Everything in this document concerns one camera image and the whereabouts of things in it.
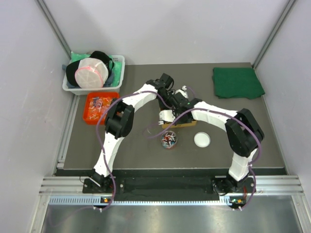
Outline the clear plastic cup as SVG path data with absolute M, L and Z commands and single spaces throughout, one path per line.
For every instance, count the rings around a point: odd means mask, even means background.
M 163 148 L 170 150 L 176 146 L 177 134 L 173 131 L 165 131 L 161 135 L 160 141 Z

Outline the white round lid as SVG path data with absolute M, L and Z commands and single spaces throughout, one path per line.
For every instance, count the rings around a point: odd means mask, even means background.
M 206 148 L 210 145 L 211 139 L 206 132 L 198 132 L 194 136 L 194 143 L 200 148 Z

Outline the black cap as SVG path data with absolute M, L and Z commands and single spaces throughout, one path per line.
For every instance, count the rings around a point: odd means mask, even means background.
M 68 83 L 79 88 L 102 88 L 113 73 L 115 62 L 106 53 L 71 52 L 71 63 L 66 67 Z

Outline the dark green folded cloth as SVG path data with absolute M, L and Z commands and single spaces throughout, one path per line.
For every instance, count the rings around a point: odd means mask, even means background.
M 212 80 L 214 94 L 220 99 L 247 98 L 253 100 L 265 94 L 252 68 L 215 67 Z

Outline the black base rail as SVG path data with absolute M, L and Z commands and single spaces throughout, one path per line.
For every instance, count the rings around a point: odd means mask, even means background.
M 114 194 L 115 201 L 206 201 L 226 194 L 243 199 L 256 191 L 252 175 L 237 182 L 222 169 L 116 169 L 101 178 L 94 170 L 59 169 L 57 177 L 83 178 L 84 194 Z

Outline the orange candy tray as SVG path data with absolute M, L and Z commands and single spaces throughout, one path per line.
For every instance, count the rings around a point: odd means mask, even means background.
M 88 125 L 96 125 L 113 99 L 120 97 L 117 92 L 92 92 L 86 97 L 83 120 Z

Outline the green patterned cloth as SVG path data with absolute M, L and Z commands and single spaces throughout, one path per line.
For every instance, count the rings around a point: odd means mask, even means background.
M 109 71 L 107 79 L 103 82 L 103 87 L 116 87 L 120 83 L 122 62 L 113 61 L 111 56 L 108 56 L 102 51 L 94 51 L 91 54 L 80 54 L 71 52 L 71 63 L 66 68 L 66 76 L 68 86 L 71 88 L 80 88 L 75 80 L 74 73 L 79 67 L 80 61 L 86 58 L 95 58 L 105 64 Z

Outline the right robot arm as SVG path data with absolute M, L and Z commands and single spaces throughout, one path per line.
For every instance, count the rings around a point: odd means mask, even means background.
M 232 163 L 224 180 L 214 182 L 214 190 L 221 195 L 238 192 L 247 179 L 253 156 L 261 149 L 264 133 L 253 114 L 243 108 L 240 111 L 226 110 L 210 105 L 200 99 L 188 100 L 178 93 L 169 97 L 176 123 L 191 120 L 203 121 L 224 130 L 233 150 Z

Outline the tan candy box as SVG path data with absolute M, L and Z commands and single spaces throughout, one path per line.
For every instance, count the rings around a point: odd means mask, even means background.
M 190 100 L 190 101 L 192 101 L 193 104 L 194 104 L 194 106 L 195 106 L 195 105 L 196 105 L 198 102 L 200 102 L 201 100 L 198 99 L 198 98 L 194 98 L 193 100 Z M 181 124 L 181 125 L 175 125 L 175 123 L 174 123 L 174 124 L 172 125 L 172 128 L 188 127 L 188 126 L 193 126 L 193 125 L 195 125 L 195 124 L 196 124 L 196 120 L 194 120 L 194 118 L 193 118 L 192 123 Z

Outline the white plastic basket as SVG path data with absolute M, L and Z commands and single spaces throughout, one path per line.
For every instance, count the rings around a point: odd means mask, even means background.
M 77 96 L 91 92 L 117 92 L 122 86 L 125 57 L 107 55 L 101 51 L 92 54 L 71 54 L 71 61 L 63 66 L 65 76 L 62 88 Z

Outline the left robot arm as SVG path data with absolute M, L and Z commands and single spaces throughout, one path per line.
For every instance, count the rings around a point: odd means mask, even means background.
M 99 124 L 96 125 L 96 135 L 102 146 L 100 157 L 89 177 L 90 184 L 86 187 L 94 193 L 116 192 L 116 184 L 112 175 L 115 156 L 122 140 L 130 133 L 133 127 L 134 114 L 139 108 L 150 101 L 158 100 L 161 110 L 172 110 L 169 98 L 173 96 L 174 80 L 167 74 L 160 79 L 148 80 L 142 88 L 112 101 L 99 121 L 105 119 L 104 140 L 99 134 Z

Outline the white mesh laundry bag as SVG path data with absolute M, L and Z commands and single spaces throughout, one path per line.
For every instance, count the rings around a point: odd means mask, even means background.
M 83 89 L 102 88 L 109 75 L 103 61 L 96 58 L 85 58 L 79 61 L 74 77 Z

